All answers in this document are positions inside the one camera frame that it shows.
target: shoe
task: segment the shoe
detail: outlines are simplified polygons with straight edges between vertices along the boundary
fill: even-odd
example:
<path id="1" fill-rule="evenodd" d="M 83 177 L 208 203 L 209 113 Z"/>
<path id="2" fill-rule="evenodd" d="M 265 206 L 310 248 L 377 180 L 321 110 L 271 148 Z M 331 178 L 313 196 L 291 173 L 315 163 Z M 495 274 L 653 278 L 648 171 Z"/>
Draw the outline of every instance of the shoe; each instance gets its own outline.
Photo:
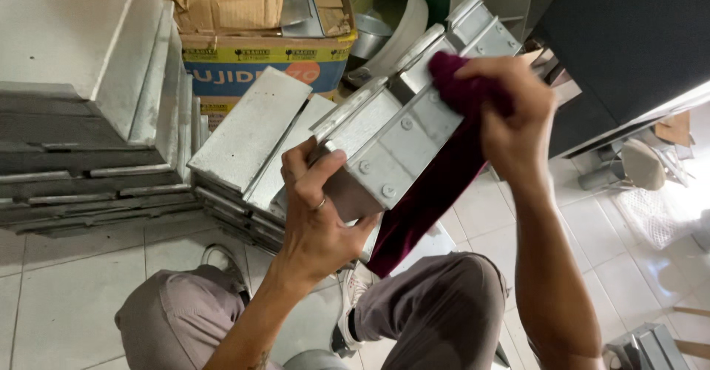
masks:
<path id="1" fill-rule="evenodd" d="M 350 330 L 349 316 L 363 293 L 374 284 L 372 273 L 360 262 L 345 272 L 343 280 L 343 314 L 333 330 L 331 348 L 340 357 L 352 357 L 365 342 L 357 341 Z"/>
<path id="2" fill-rule="evenodd" d="M 213 243 L 206 247 L 202 254 L 200 264 L 215 266 L 219 270 L 222 270 L 224 274 L 231 277 L 231 279 L 234 280 L 236 292 L 239 293 L 242 301 L 244 301 L 244 306 L 251 301 L 251 293 L 249 293 L 249 287 L 246 286 L 246 282 L 244 281 L 244 275 L 241 273 L 241 270 L 239 270 L 239 266 L 236 265 L 234 255 L 226 246 Z"/>

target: white tile floor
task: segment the white tile floor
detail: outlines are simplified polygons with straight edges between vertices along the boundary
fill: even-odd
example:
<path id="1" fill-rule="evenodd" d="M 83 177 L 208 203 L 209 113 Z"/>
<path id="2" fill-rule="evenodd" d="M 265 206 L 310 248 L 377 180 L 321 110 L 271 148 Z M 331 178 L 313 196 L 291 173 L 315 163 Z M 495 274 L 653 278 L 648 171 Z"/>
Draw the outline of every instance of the white tile floor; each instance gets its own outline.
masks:
<path id="1" fill-rule="evenodd" d="M 710 255 L 690 239 L 664 251 L 634 236 L 608 194 L 577 184 L 592 156 L 555 159 L 555 197 L 575 258 L 609 340 L 643 322 L 663 322 L 681 339 L 710 343 L 710 319 L 673 312 L 673 305 L 710 310 Z M 512 285 L 515 210 L 510 189 L 484 174 L 442 218 L 457 248 L 492 258 Z M 270 256 L 221 234 L 208 220 L 118 230 L 51 240 L 0 231 L 0 370 L 126 370 L 115 311 L 146 276 L 161 268 L 194 268 L 211 242 L 232 248 L 252 290 Z M 281 363 L 306 349 L 327 349 L 341 308 L 341 287 L 326 279 L 287 319 L 272 358 Z M 510 299 L 501 343 L 515 370 L 537 369 L 515 300 Z M 369 343 L 347 361 L 377 370 L 394 341 Z M 687 357 L 691 369 L 710 361 Z"/>

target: tattoo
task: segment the tattoo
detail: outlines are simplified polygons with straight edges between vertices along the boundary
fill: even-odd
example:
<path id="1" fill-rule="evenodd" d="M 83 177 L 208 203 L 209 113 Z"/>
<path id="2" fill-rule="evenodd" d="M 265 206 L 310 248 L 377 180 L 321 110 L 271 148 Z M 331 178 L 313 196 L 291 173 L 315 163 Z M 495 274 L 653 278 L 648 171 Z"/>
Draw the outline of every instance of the tattoo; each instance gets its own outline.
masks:
<path id="1" fill-rule="evenodd" d="M 266 369 L 266 365 L 268 364 L 268 357 L 270 354 L 271 354 L 271 351 L 263 351 L 261 353 L 261 357 L 259 358 L 259 363 L 257 363 L 255 366 L 247 367 L 246 370 Z"/>

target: left hand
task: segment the left hand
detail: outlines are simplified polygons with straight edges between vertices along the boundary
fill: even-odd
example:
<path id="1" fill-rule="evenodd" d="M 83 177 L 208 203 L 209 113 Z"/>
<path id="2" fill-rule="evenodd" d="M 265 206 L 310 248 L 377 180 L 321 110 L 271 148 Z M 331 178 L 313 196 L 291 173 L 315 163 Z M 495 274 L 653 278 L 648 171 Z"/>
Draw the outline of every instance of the left hand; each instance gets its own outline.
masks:
<path id="1" fill-rule="evenodd" d="M 323 184 L 347 158 L 338 149 L 308 168 L 308 154 L 316 145 L 315 138 L 310 138 L 281 156 L 288 213 L 283 248 L 270 268 L 282 282 L 295 282 L 308 291 L 360 256 L 379 218 L 379 214 L 364 217 L 354 226 L 347 226 L 340 219 L 335 205 L 323 192 Z"/>

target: hand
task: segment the hand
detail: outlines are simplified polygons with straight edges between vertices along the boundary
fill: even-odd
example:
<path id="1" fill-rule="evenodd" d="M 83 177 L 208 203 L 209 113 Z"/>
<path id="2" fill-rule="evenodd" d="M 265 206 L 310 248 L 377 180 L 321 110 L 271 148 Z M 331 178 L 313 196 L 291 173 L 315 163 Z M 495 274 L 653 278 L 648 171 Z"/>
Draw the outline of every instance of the hand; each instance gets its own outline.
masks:
<path id="1" fill-rule="evenodd" d="M 360 256 L 379 217 L 365 217 L 352 227 L 345 225 L 333 202 L 323 193 L 323 184 L 347 161 L 345 152 L 338 149 L 325 155 L 309 169 L 307 157 L 315 148 L 315 138 L 310 138 L 281 156 L 288 213 L 283 248 L 269 269 L 281 281 L 303 286 L 307 291 Z"/>
<path id="2" fill-rule="evenodd" d="M 492 78 L 507 90 L 513 99 L 513 115 L 503 118 L 490 103 L 481 108 L 484 157 L 513 192 L 540 186 L 549 191 L 547 150 L 555 93 L 515 57 L 473 58 L 455 76 Z"/>

